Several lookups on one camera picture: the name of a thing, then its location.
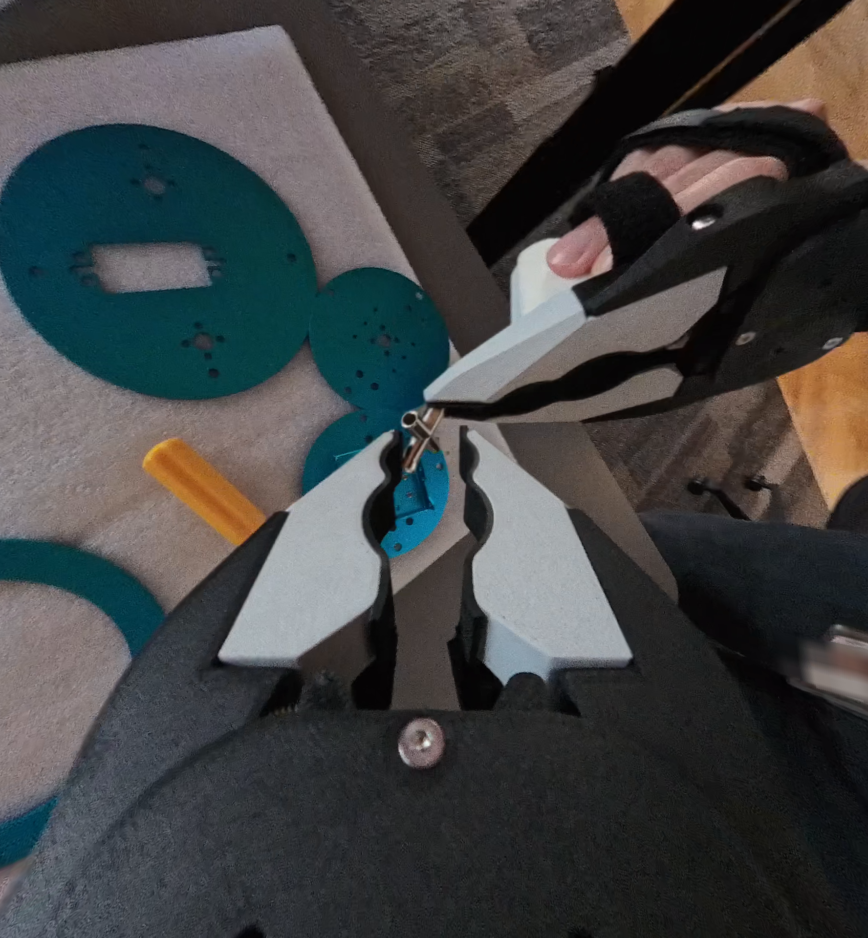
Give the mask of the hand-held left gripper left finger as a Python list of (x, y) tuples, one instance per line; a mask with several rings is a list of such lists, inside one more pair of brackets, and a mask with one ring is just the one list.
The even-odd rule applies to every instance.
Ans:
[(218, 661), (339, 678), (361, 709), (392, 706), (398, 634), (390, 558), (403, 438), (384, 430), (286, 512)]

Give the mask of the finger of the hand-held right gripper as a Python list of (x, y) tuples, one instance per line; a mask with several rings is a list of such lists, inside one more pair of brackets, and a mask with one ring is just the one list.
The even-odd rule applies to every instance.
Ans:
[(536, 411), (503, 416), (484, 416), (482, 408), (446, 407), (446, 419), (480, 423), (580, 423), (586, 419), (611, 416), (624, 410), (671, 398), (683, 381), (682, 373), (674, 365), (660, 365), (645, 370), (615, 389), (581, 400), (558, 401)]
[(691, 243), (660, 243), (621, 273), (580, 282), (519, 317), (429, 384), (424, 401), (542, 407), (660, 365), (682, 373), (677, 343), (717, 306), (727, 270)]

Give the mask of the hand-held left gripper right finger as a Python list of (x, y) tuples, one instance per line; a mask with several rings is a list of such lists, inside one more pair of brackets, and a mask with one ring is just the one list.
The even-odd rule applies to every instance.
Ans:
[(631, 646), (569, 506), (479, 430), (461, 429), (464, 560), (448, 652), (463, 710), (488, 710), (519, 674), (626, 668)]

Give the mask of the blue square metal bracket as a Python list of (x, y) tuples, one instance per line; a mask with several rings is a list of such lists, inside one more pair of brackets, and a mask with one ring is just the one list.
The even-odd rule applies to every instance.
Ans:
[(438, 525), (450, 488), (437, 466), (420, 465), (403, 478), (394, 491), (395, 524), (382, 540), (390, 556), (419, 546)]

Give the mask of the small blue perforated disc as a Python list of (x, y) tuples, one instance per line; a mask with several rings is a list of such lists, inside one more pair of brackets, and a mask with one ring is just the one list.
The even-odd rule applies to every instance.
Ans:
[(420, 407), (450, 364), (447, 325), (410, 278), (362, 267), (333, 278), (315, 299), (309, 342), (330, 387), (363, 410)]
[[(307, 459), (304, 460), (302, 477), (303, 493), (308, 493), (310, 488), (323, 482), (324, 478), (331, 475), (338, 467), (342, 466), (358, 451), (365, 449), (383, 432), (390, 429), (403, 429), (402, 417), (403, 416), (400, 412), (390, 408), (358, 408), (331, 423), (315, 439), (310, 446), (310, 450), (308, 451)], [(420, 465), (429, 467), (437, 466), (441, 469), (443, 472), (445, 485), (451, 488), (451, 476), (447, 467), (446, 456), (442, 451), (427, 451), (422, 456)]]

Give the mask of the metal cross wrench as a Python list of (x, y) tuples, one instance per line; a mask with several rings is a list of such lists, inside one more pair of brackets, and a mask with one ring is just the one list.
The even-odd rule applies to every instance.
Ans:
[(413, 475), (420, 467), (427, 451), (438, 453), (441, 446), (437, 430), (445, 417), (442, 407), (425, 406), (410, 410), (402, 417), (402, 428), (408, 434), (408, 448), (403, 456), (403, 470)]

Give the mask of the dark desk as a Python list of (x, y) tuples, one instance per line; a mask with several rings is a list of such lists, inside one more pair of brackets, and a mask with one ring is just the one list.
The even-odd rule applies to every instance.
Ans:
[[(0, 65), (271, 25), (296, 45), (452, 337), (467, 350), (498, 331), (506, 315), (499, 284), (325, 2), (14, 2), (0, 11)], [(675, 578), (589, 428), (520, 423), (504, 430), (523, 469), (600, 529), (589, 542), (591, 558), (629, 636), (670, 624)]]

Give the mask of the person's right hand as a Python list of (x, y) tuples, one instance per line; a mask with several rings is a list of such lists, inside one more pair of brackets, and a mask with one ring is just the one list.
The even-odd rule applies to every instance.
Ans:
[[(647, 174), (660, 182), (685, 215), (734, 184), (754, 177), (786, 179), (789, 173), (786, 163), (773, 156), (671, 144), (628, 152), (602, 182), (617, 182), (629, 174)], [(597, 215), (574, 222), (568, 234), (551, 245), (546, 263), (565, 280), (608, 272), (615, 254), (605, 222)]]

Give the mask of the black chair base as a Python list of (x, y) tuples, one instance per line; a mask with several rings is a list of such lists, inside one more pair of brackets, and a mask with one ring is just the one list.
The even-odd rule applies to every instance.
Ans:
[[(770, 480), (766, 475), (754, 474), (745, 475), (743, 480), (743, 487), (746, 491), (755, 493), (767, 491), (773, 492), (778, 488), (778, 485)], [(729, 494), (729, 492), (719, 483), (714, 482), (707, 476), (698, 475), (688, 478), (686, 490), (693, 496), (709, 496), (716, 499), (724, 509), (724, 512), (733, 519), (743, 522), (754, 522), (755, 518), (750, 515), (743, 507)]]

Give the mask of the person's dark trousers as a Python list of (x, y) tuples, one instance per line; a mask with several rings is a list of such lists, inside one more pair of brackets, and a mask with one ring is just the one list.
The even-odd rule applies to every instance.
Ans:
[(868, 935), (868, 475), (824, 529), (665, 510), (642, 520), (682, 610), (740, 684), (828, 883)]

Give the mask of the white foam sheet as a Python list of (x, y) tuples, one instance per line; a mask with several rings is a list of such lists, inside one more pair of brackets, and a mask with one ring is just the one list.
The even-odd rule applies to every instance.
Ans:
[[(0, 66), (0, 195), (21, 157), (109, 123), (186, 133), (238, 157), (301, 222), (318, 286), (370, 266), (430, 284), (281, 27)], [(164, 609), (229, 546), (143, 470), (145, 453), (180, 437), (278, 509), (299, 494), (306, 443), (344, 410), (308, 348), (238, 395), (185, 402), (121, 389), (56, 352), (0, 273), (0, 538), (107, 558)], [(56, 792), (128, 657), (93, 603), (0, 581), (0, 822)]]

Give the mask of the large blue slotted disc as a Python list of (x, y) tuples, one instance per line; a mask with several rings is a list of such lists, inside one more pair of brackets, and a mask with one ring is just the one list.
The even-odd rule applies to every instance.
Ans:
[[(116, 291), (95, 248), (187, 245), (206, 285)], [(308, 334), (308, 240), (251, 168), (198, 138), (139, 123), (59, 135), (0, 194), (0, 274), (42, 338), (99, 379), (168, 400), (269, 380)]]

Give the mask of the yellow-handled screwdriver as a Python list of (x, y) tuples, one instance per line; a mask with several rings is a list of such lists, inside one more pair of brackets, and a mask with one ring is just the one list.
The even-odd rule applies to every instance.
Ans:
[(266, 522), (266, 514), (182, 439), (149, 449), (143, 469), (233, 545)]

